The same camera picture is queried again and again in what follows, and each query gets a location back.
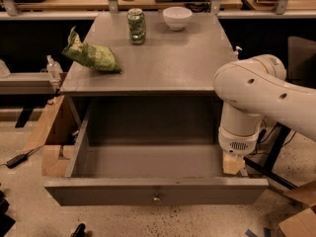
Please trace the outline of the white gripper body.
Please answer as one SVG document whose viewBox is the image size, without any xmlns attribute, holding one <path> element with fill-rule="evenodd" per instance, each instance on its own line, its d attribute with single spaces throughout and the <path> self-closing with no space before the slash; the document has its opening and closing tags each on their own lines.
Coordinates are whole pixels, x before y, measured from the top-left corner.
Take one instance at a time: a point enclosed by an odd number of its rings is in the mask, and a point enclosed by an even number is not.
<svg viewBox="0 0 316 237">
<path fill-rule="evenodd" d="M 218 142 L 223 151 L 246 156 L 255 150 L 258 137 L 258 131 L 249 136 L 241 136 L 234 135 L 221 127 L 219 129 Z"/>
</svg>

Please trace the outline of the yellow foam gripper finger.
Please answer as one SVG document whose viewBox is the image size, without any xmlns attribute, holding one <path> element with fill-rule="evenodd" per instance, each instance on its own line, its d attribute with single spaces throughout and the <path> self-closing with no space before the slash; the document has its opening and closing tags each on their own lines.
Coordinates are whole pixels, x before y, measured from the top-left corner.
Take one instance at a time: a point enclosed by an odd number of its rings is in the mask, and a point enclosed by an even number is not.
<svg viewBox="0 0 316 237">
<path fill-rule="evenodd" d="M 242 156 L 223 152 L 223 173 L 229 175 L 236 175 L 240 170 L 245 167 L 245 161 Z"/>
</svg>

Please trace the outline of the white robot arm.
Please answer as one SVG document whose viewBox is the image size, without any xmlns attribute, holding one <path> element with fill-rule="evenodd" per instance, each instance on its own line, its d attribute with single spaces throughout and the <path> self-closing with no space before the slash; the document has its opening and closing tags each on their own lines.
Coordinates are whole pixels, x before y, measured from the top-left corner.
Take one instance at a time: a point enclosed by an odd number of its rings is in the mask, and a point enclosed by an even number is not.
<svg viewBox="0 0 316 237">
<path fill-rule="evenodd" d="M 213 87 L 223 101 L 218 131 L 223 172 L 245 167 L 264 118 L 316 140 L 316 90 L 285 81 L 282 62 L 270 54 L 229 62 L 215 73 Z"/>
</svg>

